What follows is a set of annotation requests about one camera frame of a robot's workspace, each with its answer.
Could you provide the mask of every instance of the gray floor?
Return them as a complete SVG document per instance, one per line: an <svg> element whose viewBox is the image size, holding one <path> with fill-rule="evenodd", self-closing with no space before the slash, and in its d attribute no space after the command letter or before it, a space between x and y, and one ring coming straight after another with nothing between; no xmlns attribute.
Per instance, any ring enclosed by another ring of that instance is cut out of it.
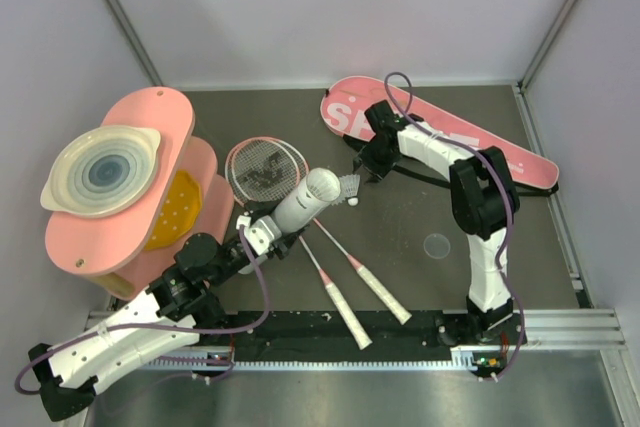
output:
<svg viewBox="0 0 640 427"><path fill-rule="evenodd" d="M195 135L209 141L219 172L228 151L248 137L270 135L297 147L311 167L349 173L354 152L320 118L321 90L191 92ZM511 87L439 87L416 94L516 144L527 139ZM321 220L408 309L463 308L470 283L466 237L451 215L448 191L391 173L364 185L360 204L327 209ZM452 250L443 260L424 253L423 241L438 232ZM312 226L305 234L323 268L356 310L383 308L327 238ZM266 265L275 310L332 309L317 273L299 245L284 261ZM577 302L547 201L523 199L509 250L509 276L525 308L574 308ZM236 276L219 291L230 310L262 308L253 276Z"/></svg>
<svg viewBox="0 0 640 427"><path fill-rule="evenodd" d="M622 426L598 353L525 352L499 384L469 373L236 372L205 387L134 372L96 402L93 427Z"/></svg>

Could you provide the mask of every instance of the shuttlecock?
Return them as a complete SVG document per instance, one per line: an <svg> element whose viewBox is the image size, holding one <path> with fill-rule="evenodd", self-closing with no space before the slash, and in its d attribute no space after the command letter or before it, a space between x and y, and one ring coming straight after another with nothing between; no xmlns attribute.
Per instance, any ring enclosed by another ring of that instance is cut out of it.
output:
<svg viewBox="0 0 640 427"><path fill-rule="evenodd" d="M358 205L358 188L360 187L360 176L358 174L343 175L340 177L340 197L333 205L338 205L345 200L351 206Z"/></svg>

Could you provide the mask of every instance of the dark gray table surface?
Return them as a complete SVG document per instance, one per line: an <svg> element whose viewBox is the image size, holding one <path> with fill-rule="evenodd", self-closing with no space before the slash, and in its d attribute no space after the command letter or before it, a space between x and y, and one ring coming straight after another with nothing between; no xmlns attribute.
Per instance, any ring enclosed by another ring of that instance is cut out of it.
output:
<svg viewBox="0 0 640 427"><path fill-rule="evenodd" d="M312 168L350 173L354 152L322 121L322 95L317 89L187 92L196 112L194 135L215 149L219 173L224 173L224 160L235 144L259 135L291 143ZM416 95L528 147L509 86L418 88ZM392 172L380 184L361 185L359 199L357 207L344 203L328 208L320 220L407 309L464 308L471 279L469 248L451 214L449 192ZM239 212L236 208L228 234ZM509 277L524 307L577 307L547 200L522 199L515 219ZM423 241L434 232L451 242L445 259L433 260L424 252ZM312 226L304 237L354 310L384 308L319 229ZM265 264L264 271L273 309L335 310L300 245L285 260ZM262 309L254 275L237 275L218 293L228 310Z"/></svg>

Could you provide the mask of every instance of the pink skateboard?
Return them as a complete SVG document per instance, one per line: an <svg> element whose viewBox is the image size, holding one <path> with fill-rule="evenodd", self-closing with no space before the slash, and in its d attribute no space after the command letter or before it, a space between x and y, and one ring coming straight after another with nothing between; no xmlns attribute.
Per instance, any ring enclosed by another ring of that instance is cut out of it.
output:
<svg viewBox="0 0 640 427"><path fill-rule="evenodd" d="M406 105L409 94L391 87L401 105ZM322 99L320 113L327 127L338 135L348 134L369 141L373 131L364 116L372 104L388 100L381 80L371 77L347 77L331 86ZM434 129L476 149L492 145L499 147L507 158L513 180L538 189L551 189L558 182L559 169L550 160L504 140L491 132L456 117L435 105L414 97L411 113L422 117Z"/></svg>

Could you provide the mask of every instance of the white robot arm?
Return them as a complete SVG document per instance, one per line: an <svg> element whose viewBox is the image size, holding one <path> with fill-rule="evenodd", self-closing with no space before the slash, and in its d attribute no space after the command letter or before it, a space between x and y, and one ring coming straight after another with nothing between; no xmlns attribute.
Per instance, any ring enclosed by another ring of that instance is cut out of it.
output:
<svg viewBox="0 0 640 427"><path fill-rule="evenodd" d="M313 169L281 202L251 206L252 213L240 216L237 227L244 227L246 241L258 262L274 255L282 258L309 222L339 195L338 178L326 169ZM175 261L124 308L91 330L64 344L39 344L29 351L32 361L48 356L33 370L52 421L84 410L96 395L138 367L197 343L200 333L191 329L223 328L227 317L209 286L222 284L249 264L240 239L235 237L220 245L208 234L195 234L176 254Z"/></svg>
<svg viewBox="0 0 640 427"><path fill-rule="evenodd" d="M447 142L446 135L422 119L413 118L424 130L394 115L386 101L372 105L365 116L375 136L354 159L354 170L364 166L371 173L371 180L380 181L406 156L449 181L453 215L469 241L471 286L467 308L477 325L478 337L485 337L513 315L513 301L503 280L506 248L500 255L501 269L496 265L506 235L506 211L497 186L475 155ZM498 175L515 213L520 203L504 154L497 147L478 154Z"/></svg>
<svg viewBox="0 0 640 427"><path fill-rule="evenodd" d="M426 122L420 122L428 130L434 129ZM471 158L471 154L440 140L446 137L442 133L427 136L413 125L407 125L398 132L400 153L419 160L431 167L445 179L449 179L449 167L456 161ZM495 258L504 241L506 229L493 232L485 240L478 235L467 235L471 258L471 286L469 299L482 311L487 312L499 308L510 299L509 291L504 285ZM501 255L502 272L507 273L507 251Z"/></svg>

